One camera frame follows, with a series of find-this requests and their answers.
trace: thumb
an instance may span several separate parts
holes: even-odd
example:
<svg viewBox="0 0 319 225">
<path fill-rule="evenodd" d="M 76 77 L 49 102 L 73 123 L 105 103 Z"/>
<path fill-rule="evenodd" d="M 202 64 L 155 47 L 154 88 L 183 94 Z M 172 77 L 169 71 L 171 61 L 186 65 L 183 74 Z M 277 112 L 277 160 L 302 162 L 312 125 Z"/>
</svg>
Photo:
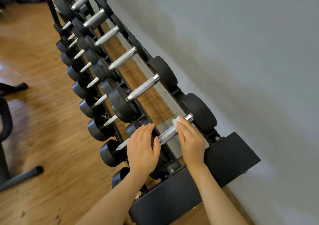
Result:
<svg viewBox="0 0 319 225">
<path fill-rule="evenodd" d="M 158 160 L 158 158 L 160 157 L 160 142 L 158 137 L 154 138 L 153 154 L 154 154 L 154 158 Z"/>
</svg>

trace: person's right arm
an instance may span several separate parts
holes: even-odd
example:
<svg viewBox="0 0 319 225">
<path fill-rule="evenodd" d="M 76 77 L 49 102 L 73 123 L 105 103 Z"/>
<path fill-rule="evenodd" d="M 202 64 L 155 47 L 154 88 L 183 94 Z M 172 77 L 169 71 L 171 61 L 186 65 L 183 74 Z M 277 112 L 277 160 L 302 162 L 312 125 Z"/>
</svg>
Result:
<svg viewBox="0 0 319 225">
<path fill-rule="evenodd" d="M 205 140 L 183 117 L 177 122 L 181 151 L 204 203 L 209 221 L 214 225 L 247 225 L 204 163 Z"/>
</svg>

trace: wooden floor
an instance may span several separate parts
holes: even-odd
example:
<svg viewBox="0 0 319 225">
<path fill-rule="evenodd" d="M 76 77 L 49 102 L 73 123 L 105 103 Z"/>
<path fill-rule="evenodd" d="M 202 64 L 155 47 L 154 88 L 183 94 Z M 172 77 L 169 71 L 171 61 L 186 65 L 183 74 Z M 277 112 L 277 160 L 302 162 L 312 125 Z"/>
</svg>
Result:
<svg viewBox="0 0 319 225">
<path fill-rule="evenodd" d="M 46 3 L 11 5 L 0 21 L 0 82 L 30 86 L 6 98 L 14 123 L 3 143 L 10 172 L 45 168 L 41 176 L 0 193 L 0 224 L 75 224 L 111 190 L 113 174 L 125 166 L 102 162 L 103 143 L 87 131 L 89 118 L 78 107 L 81 99 L 59 58 L 52 25 Z M 115 59 L 125 52 L 117 38 L 106 47 Z M 133 89 L 146 80 L 134 61 L 120 70 Z M 173 116 L 154 89 L 139 100 L 156 124 Z M 117 125 L 125 138 L 125 125 Z M 200 204 L 173 224 L 209 221 Z"/>
</svg>

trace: white wipe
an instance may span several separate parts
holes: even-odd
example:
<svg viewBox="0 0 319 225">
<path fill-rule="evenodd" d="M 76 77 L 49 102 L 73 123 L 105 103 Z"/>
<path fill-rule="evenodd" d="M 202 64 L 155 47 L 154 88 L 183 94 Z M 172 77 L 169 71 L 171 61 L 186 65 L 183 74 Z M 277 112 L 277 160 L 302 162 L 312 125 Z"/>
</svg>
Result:
<svg viewBox="0 0 319 225">
<path fill-rule="evenodd" d="M 177 118 L 173 119 L 172 122 L 173 122 L 173 124 L 174 124 L 174 126 L 175 126 L 175 128 L 177 130 L 177 122 L 182 123 L 181 122 L 181 116 L 178 116 Z"/>
</svg>

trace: person's left hand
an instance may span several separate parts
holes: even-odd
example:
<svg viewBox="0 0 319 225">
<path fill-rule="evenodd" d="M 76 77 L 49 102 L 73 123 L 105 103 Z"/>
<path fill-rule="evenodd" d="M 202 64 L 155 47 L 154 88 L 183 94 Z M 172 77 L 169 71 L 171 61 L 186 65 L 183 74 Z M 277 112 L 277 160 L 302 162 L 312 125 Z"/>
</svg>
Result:
<svg viewBox="0 0 319 225">
<path fill-rule="evenodd" d="M 130 164 L 130 172 L 141 175 L 147 179 L 155 169 L 160 156 L 160 142 L 158 137 L 154 139 L 151 147 L 151 136 L 154 124 L 139 127 L 130 137 L 127 144 L 127 157 Z"/>
</svg>

